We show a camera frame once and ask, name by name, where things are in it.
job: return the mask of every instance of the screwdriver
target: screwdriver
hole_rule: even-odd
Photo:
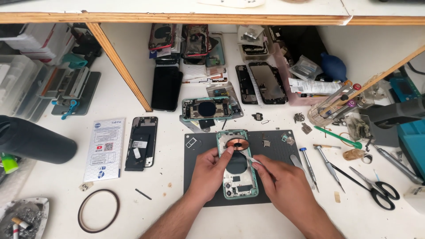
[[[326,159],[326,156],[325,156],[325,154],[322,151],[322,146],[320,146],[320,145],[319,146],[316,146],[314,149],[317,149],[320,152],[320,154],[322,155],[323,159],[325,160],[325,165],[328,168],[329,172],[332,174],[332,176],[334,177],[334,179],[337,181],[337,183],[340,185],[341,189],[345,193],[344,188],[341,185],[340,180],[337,177],[337,173],[335,172],[334,168],[332,167],[332,164]]]
[[[317,183],[316,183],[316,177],[313,172],[312,165],[310,164],[309,158],[307,157],[306,150],[307,148],[300,148],[300,151],[304,153],[304,157],[306,158],[306,162],[307,162],[307,168],[309,169],[310,176],[312,177],[313,183],[316,185],[317,192],[319,193],[319,188],[317,187]]]

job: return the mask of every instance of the qr code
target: qr code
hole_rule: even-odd
[[[111,151],[113,148],[113,143],[106,143],[105,149],[103,151]]]

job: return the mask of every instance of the tube of adhesive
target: tube of adhesive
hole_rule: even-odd
[[[19,219],[18,217],[12,218],[12,222],[18,224],[19,226],[21,226],[21,227],[23,227],[27,230],[30,230],[32,228],[31,225],[28,225],[28,223],[24,222],[23,220]]]
[[[19,226],[18,224],[13,224],[13,239],[19,239]]]
[[[13,173],[18,169],[18,163],[15,161],[15,156],[6,153],[0,153],[0,156],[6,174]]]
[[[303,94],[333,94],[342,86],[338,83],[324,81],[305,81],[300,79],[289,79],[292,93]]]

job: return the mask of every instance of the gray silicone mat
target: gray silicone mat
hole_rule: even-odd
[[[263,146],[263,133],[266,140],[271,141],[270,147]],[[281,135],[286,133],[287,136],[292,136],[291,130],[275,130],[275,131],[252,131],[248,132],[248,141],[251,149],[251,154],[263,154],[271,159],[279,160],[290,165],[294,165],[289,156],[294,154],[300,160],[298,153],[297,143],[292,146],[282,141]],[[184,135],[184,193],[189,188],[190,181],[192,180],[193,169],[195,168],[196,156],[211,148],[217,147],[216,140],[217,133],[202,133],[202,134],[185,134]],[[186,147],[191,139],[195,138],[197,142],[190,148]],[[264,191],[263,183],[257,171],[255,172],[258,182],[259,193],[258,196],[246,199],[227,200],[223,195],[223,188],[220,187],[215,193],[214,198],[207,202],[204,207],[218,207],[218,206],[231,206],[231,205],[244,205],[244,204],[257,204],[268,203],[270,199]]]

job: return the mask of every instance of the scissors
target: scissors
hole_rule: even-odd
[[[400,194],[397,192],[397,190],[389,185],[386,182],[373,182],[369,179],[367,179],[365,176],[363,176],[361,173],[357,172],[357,170],[355,170],[354,168],[350,167],[350,169],[352,171],[354,171],[359,177],[361,177],[363,180],[366,181],[366,183],[369,185],[369,189],[366,188],[365,186],[363,186],[362,184],[360,184],[359,182],[357,182],[357,180],[350,178],[353,182],[357,183],[358,185],[361,185],[363,188],[365,188],[366,190],[370,191],[372,198],[375,200],[375,202],[382,207],[385,210],[394,210],[396,208],[396,206],[394,205],[394,203],[390,200],[399,200],[400,199]],[[385,185],[386,187],[390,188],[393,193],[389,192],[388,190],[386,190],[383,185]],[[380,197],[382,200],[386,201],[390,207],[387,208],[384,205],[381,204],[381,202],[378,200],[378,197]]]

